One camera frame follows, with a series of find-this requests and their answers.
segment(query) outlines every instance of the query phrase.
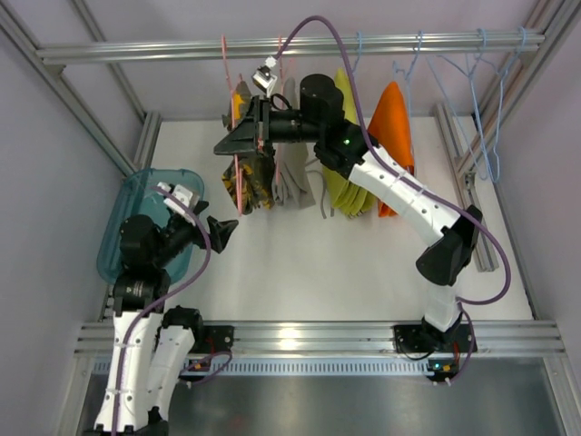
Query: teal bin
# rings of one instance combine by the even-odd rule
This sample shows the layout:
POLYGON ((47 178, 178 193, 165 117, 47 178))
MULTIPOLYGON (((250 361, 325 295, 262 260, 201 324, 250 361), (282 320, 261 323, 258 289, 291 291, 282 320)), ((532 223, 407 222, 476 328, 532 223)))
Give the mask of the teal bin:
MULTIPOLYGON (((142 213, 150 216, 160 227, 167 224, 170 212, 163 204, 162 196, 149 189, 149 186, 155 186, 159 182, 181 184, 197 192, 200 199, 203 199, 202 178, 193 171, 148 168, 128 177, 117 195, 97 256, 97 270, 106 282, 114 284, 123 268, 119 250, 119 227, 125 219, 142 213)), ((188 271, 192 252, 193 247, 190 245, 165 267, 172 283, 180 281, 188 271)))

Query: perforated metal strip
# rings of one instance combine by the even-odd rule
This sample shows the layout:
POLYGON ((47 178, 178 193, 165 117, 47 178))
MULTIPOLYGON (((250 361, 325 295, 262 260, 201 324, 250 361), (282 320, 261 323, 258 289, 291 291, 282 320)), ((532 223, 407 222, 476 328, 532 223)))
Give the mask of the perforated metal strip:
MULTIPOLYGON (((212 360, 209 372, 220 368, 225 358, 212 360)), ((187 359, 184 368, 192 361, 187 359)), ((111 368, 110 358, 100 358, 93 374, 107 374, 111 368)), ((409 362, 403 359, 252 359, 234 358, 220 376, 370 376, 370 375, 426 375, 431 374, 427 362, 409 362)), ((184 375, 200 375, 186 372, 184 375)))

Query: orange cloth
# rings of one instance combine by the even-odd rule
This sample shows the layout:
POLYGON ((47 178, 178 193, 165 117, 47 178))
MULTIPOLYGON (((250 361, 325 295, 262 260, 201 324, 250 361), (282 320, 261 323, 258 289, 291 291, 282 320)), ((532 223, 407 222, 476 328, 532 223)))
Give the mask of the orange cloth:
MULTIPOLYGON (((414 174, 408 111, 396 82, 388 84, 383 91, 369 123, 368 132, 375 136, 398 164, 414 174)), ((379 216, 395 214, 386 204, 379 202, 379 216)))

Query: black cable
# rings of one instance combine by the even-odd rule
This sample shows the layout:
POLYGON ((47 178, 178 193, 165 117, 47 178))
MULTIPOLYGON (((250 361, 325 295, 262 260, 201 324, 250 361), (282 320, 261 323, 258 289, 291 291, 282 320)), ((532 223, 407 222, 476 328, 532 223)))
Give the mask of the black cable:
POLYGON ((292 109, 291 102, 289 102, 287 97, 285 97, 282 94, 276 93, 276 94, 271 95, 271 106, 274 107, 277 111, 283 111, 284 109, 280 109, 279 106, 277 106, 274 103, 274 97, 277 97, 279 100, 281 100, 284 103, 284 105, 287 106, 287 109, 292 109))
POLYGON ((411 361, 423 361, 424 359, 427 359, 429 356, 431 356, 434 352, 427 352, 426 354, 424 354, 423 356, 419 356, 419 357, 409 357, 405 352, 401 352, 404 356, 406 356, 407 359, 410 359, 411 361))

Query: gray floor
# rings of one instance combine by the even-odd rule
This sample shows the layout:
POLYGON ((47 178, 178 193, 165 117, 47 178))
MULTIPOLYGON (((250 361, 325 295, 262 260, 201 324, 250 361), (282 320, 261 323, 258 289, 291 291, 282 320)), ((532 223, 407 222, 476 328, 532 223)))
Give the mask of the gray floor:
MULTIPOLYGON (((219 377, 192 390, 179 385, 171 436, 565 434, 541 361, 470 364, 452 388, 398 377, 219 377)), ((84 428, 104 384, 93 377, 84 428)))

